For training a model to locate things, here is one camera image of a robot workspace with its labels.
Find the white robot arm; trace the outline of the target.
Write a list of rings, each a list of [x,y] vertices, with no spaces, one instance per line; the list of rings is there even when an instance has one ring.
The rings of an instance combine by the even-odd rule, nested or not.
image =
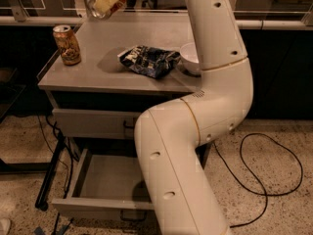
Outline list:
[[[196,154],[236,128],[253,98],[246,47],[229,0],[185,0],[201,90],[144,111],[135,147],[162,235],[233,235]]]

